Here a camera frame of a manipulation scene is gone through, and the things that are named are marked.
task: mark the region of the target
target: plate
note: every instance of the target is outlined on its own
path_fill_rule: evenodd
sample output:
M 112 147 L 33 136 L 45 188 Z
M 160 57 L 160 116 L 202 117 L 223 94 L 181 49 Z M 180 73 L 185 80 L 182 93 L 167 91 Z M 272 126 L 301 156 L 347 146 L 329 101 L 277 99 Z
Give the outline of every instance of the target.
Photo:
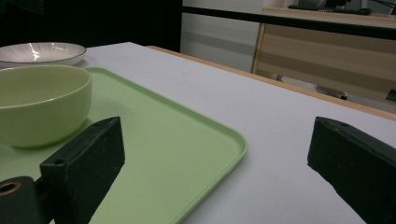
M 74 65 L 87 50 L 68 43 L 26 43 L 0 48 L 0 66 L 19 67 L 38 64 Z

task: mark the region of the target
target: tray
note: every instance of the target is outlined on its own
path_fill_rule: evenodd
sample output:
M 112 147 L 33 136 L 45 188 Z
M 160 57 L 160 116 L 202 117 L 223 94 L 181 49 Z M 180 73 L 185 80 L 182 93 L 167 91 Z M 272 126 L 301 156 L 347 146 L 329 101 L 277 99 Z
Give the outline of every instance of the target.
M 233 129 L 104 68 L 87 70 L 93 96 L 83 128 L 120 116 L 126 154 L 91 223 L 178 223 L 246 154 L 245 138 Z M 39 163 L 64 142 L 38 149 L 0 145 L 0 180 L 39 178 Z

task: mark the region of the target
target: light green tray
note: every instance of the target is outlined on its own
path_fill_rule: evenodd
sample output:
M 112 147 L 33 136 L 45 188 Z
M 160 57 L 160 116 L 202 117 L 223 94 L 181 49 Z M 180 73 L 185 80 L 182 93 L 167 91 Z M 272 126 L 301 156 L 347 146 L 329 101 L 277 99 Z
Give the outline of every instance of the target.
M 238 132 L 103 68 L 87 70 L 93 96 L 84 127 L 120 116 L 126 154 L 91 223 L 178 223 L 246 154 L 247 142 Z M 0 145 L 0 180 L 37 179 L 39 163 L 63 144 Z

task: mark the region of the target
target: bowl rim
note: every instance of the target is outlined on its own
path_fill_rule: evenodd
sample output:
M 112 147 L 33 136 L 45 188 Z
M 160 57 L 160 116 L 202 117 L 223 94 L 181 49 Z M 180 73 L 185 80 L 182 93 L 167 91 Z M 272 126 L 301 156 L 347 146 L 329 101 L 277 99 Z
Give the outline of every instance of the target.
M 77 46 L 77 47 L 82 49 L 82 52 L 80 54 L 75 55 L 75 56 L 64 58 L 64 59 L 59 59 L 59 60 L 47 60 L 47 61 L 41 61 L 41 62 L 36 62 L 36 63 L 35 62 L 15 62 L 15 61 L 0 60 L 0 63 L 15 63 L 15 64 L 57 63 L 57 62 L 67 61 L 67 60 L 71 60 L 71 59 L 80 57 L 80 56 L 84 55 L 87 52 L 87 49 L 85 47 L 81 46 L 81 45 L 72 44 L 72 43 L 66 43 L 66 42 L 30 42 L 30 43 L 22 43 L 22 44 L 3 46 L 3 47 L 0 47 L 0 50 L 1 49 L 7 49 L 7 48 L 13 48 L 13 47 L 16 47 L 18 45 L 27 45 L 27 44 L 66 44 L 66 45 L 70 45 L 70 46 Z
M 27 106 L 47 104 L 49 102 L 52 102 L 52 101 L 55 101 L 55 100 L 59 100 L 59 99 L 65 98 L 67 96 L 73 95 L 76 92 L 79 92 L 82 89 L 85 89 L 87 86 L 92 84 L 92 74 L 90 72 L 88 72 L 86 69 L 80 68 L 80 67 L 75 67 L 75 66 L 70 66 L 70 65 L 59 65 L 59 64 L 42 64 L 42 65 L 32 65 L 32 66 L 1 69 L 0 70 L 0 76 L 1 76 L 1 73 L 9 71 L 9 70 L 38 69 L 38 68 L 42 68 L 42 67 L 51 67 L 51 68 L 62 67 L 62 68 L 67 68 L 67 69 L 72 69 L 72 70 L 78 70 L 78 71 L 84 73 L 85 75 L 87 75 L 88 79 L 79 88 L 77 88 L 77 89 L 75 89 L 73 91 L 70 91 L 70 92 L 68 92 L 66 94 L 63 94 L 63 95 L 60 95 L 60 96 L 57 96 L 57 97 L 53 97 L 53 98 L 48 99 L 48 100 L 37 101 L 37 102 L 34 102 L 34 103 L 29 103 L 29 104 L 0 106 L 0 110 L 23 108 L 23 107 L 27 107 Z

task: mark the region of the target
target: white wall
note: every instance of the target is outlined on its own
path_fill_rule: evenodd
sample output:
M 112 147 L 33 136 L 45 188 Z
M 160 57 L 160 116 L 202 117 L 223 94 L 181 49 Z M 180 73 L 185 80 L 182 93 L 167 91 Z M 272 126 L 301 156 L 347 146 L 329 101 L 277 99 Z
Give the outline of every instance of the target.
M 184 0 L 186 7 L 262 13 L 262 0 Z M 257 22 L 183 14 L 180 51 L 210 62 L 251 71 Z

